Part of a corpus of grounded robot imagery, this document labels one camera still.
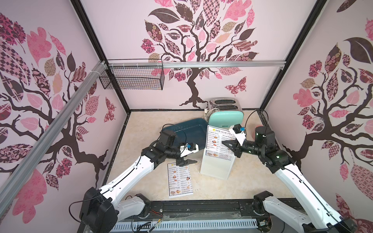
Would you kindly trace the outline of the old Dim Sum Inn menu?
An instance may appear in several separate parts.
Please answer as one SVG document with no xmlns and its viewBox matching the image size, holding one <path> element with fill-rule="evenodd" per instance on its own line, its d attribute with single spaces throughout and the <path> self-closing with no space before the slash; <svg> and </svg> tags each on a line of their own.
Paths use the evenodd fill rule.
<svg viewBox="0 0 373 233">
<path fill-rule="evenodd" d="M 189 166 L 179 167 L 176 163 L 168 163 L 167 172 L 169 198 L 194 194 Z"/>
</svg>

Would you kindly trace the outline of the new Dim Sum Inn menu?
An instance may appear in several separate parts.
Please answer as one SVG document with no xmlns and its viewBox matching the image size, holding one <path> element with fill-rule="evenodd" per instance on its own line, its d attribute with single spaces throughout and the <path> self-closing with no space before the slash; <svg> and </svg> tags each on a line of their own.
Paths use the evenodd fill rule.
<svg viewBox="0 0 373 233">
<path fill-rule="evenodd" d="M 227 140 L 235 140 L 235 137 L 226 129 L 216 128 L 209 125 L 207 127 L 207 141 L 204 151 L 205 155 L 212 158 L 231 161 L 234 157 L 234 153 L 222 143 Z"/>
</svg>

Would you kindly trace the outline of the clear acrylic menu holder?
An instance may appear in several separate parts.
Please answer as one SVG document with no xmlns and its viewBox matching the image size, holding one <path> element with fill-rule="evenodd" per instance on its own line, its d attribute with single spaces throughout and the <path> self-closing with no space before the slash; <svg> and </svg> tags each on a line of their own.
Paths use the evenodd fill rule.
<svg viewBox="0 0 373 233">
<path fill-rule="evenodd" d="M 235 156 L 233 154 L 204 149 L 200 173 L 217 179 L 227 180 L 234 161 Z"/>
</svg>

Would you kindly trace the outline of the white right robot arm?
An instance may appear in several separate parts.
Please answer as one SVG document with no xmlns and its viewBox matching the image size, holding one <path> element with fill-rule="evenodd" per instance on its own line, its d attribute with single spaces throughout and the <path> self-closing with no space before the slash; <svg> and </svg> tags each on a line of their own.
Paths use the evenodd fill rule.
<svg viewBox="0 0 373 233">
<path fill-rule="evenodd" d="M 258 216 L 272 214 L 298 233 L 354 233 L 356 223 L 331 207 L 306 180 L 294 160 L 275 143 L 275 133 L 265 127 L 255 129 L 253 141 L 247 140 L 246 129 L 240 124 L 229 128 L 234 140 L 223 141 L 237 158 L 243 153 L 256 155 L 272 174 L 291 191 L 304 213 L 263 191 L 254 196 L 252 210 Z"/>
</svg>

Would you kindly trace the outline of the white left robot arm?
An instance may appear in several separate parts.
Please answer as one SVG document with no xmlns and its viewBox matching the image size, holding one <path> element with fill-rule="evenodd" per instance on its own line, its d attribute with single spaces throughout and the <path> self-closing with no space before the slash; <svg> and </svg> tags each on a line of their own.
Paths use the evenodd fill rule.
<svg viewBox="0 0 373 233">
<path fill-rule="evenodd" d="M 198 152 L 199 145 L 188 140 L 176 144 L 176 139 L 175 132 L 162 130 L 158 139 L 144 148 L 139 158 L 126 171 L 98 189 L 90 188 L 82 200 L 80 223 L 94 233 L 108 233 L 117 222 L 128 217 L 147 217 L 151 211 L 148 198 L 142 194 L 128 200 L 124 197 L 135 184 L 166 159 L 174 159 L 179 167 L 195 163 L 186 156 Z"/>
</svg>

